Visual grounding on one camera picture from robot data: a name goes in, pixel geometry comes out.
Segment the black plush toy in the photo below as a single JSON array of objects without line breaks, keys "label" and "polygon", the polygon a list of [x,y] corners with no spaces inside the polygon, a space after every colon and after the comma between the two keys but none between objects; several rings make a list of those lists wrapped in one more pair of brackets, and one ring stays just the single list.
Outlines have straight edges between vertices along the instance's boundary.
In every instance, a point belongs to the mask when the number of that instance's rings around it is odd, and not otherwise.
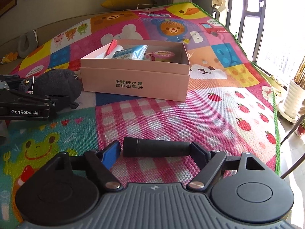
[{"label": "black plush toy", "polygon": [[39,77],[31,77],[19,85],[22,92],[31,92],[39,97],[68,96],[68,108],[76,109],[79,104],[76,99],[82,92],[82,83],[78,76],[69,69],[51,69]]}]

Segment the black cylinder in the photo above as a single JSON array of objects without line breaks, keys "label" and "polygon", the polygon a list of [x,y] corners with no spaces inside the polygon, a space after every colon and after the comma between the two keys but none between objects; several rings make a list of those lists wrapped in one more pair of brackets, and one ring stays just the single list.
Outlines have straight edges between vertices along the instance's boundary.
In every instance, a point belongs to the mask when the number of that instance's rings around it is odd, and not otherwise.
[{"label": "black cylinder", "polygon": [[190,155],[190,152],[189,142],[138,139],[127,136],[123,141],[123,156],[130,158],[184,157]]}]

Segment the white foam rocket toy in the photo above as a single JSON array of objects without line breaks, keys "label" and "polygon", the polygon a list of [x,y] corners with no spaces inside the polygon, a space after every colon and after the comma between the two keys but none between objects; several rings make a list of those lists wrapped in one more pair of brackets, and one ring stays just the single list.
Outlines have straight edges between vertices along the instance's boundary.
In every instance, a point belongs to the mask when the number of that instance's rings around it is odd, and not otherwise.
[{"label": "white foam rocket toy", "polygon": [[124,48],[118,44],[117,40],[116,39],[113,39],[106,51],[106,54],[105,54],[105,59],[109,59],[109,58],[112,58],[114,56],[114,54],[118,51],[122,51]]}]

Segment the toy pudding cake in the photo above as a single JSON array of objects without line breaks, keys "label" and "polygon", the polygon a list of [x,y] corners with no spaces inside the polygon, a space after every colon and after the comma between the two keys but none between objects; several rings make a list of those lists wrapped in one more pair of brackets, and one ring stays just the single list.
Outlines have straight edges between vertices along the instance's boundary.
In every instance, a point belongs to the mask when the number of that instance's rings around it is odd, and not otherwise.
[{"label": "toy pudding cake", "polygon": [[171,51],[154,51],[152,55],[155,61],[164,62],[171,62],[175,57],[175,53]]}]

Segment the pink and teal pig toy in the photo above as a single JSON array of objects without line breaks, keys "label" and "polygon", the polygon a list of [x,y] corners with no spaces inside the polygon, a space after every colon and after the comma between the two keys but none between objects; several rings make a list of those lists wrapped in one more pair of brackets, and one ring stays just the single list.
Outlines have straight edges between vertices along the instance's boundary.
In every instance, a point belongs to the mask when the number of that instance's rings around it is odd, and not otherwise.
[{"label": "pink and teal pig toy", "polygon": [[155,57],[152,52],[145,52],[143,60],[155,61]]}]

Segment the colourful cartoon play mat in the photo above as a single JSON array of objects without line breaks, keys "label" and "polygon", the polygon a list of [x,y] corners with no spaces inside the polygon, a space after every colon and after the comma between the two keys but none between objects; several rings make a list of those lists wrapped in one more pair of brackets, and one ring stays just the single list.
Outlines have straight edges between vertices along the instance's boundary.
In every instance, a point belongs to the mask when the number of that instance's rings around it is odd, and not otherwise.
[{"label": "colourful cartoon play mat", "polygon": [[217,20],[192,3],[113,11],[53,37],[13,70],[37,77],[53,68],[79,72],[81,58],[113,39],[183,43],[190,61],[185,102],[83,92],[79,107],[51,122],[10,122],[1,147],[1,228],[15,228],[18,188],[55,154],[80,155],[125,136],[197,141],[228,155],[249,151],[279,171],[274,93]]}]

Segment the grey neck pillow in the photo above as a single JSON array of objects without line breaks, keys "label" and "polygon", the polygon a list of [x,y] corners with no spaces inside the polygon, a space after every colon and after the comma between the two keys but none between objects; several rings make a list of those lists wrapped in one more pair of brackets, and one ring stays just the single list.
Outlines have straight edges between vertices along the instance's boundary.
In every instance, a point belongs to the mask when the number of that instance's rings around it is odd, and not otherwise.
[{"label": "grey neck pillow", "polygon": [[19,37],[17,52],[21,58],[26,58],[31,52],[38,48],[38,37],[35,30],[29,30]]}]

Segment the pink cardboard box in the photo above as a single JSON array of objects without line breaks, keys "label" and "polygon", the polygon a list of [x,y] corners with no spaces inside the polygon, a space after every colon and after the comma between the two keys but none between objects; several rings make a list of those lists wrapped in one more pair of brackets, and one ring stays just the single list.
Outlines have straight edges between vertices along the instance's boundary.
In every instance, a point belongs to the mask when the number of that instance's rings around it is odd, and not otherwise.
[{"label": "pink cardboard box", "polygon": [[129,95],[185,101],[190,80],[190,62],[183,43],[158,40],[117,39],[128,49],[148,45],[146,52],[171,51],[171,62],[105,59],[110,45],[81,58],[80,74],[86,92]]}]

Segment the potted palm plant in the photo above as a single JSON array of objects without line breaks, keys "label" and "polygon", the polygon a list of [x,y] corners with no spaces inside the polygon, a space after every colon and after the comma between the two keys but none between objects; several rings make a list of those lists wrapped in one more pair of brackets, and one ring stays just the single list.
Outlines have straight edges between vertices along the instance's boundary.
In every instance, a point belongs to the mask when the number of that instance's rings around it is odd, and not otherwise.
[{"label": "potted palm plant", "polygon": [[304,58],[292,80],[290,80],[286,97],[277,105],[281,118],[290,123],[297,122],[299,110],[304,101]]}]

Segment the yellow pillow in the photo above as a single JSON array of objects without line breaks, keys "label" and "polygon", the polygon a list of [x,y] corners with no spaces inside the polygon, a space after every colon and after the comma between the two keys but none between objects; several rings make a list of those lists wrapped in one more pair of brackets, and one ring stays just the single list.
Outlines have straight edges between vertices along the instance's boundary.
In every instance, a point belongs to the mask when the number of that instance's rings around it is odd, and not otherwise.
[{"label": "yellow pillow", "polygon": [[157,3],[154,0],[105,0],[100,6],[109,10],[133,10],[143,7],[152,7]]}]

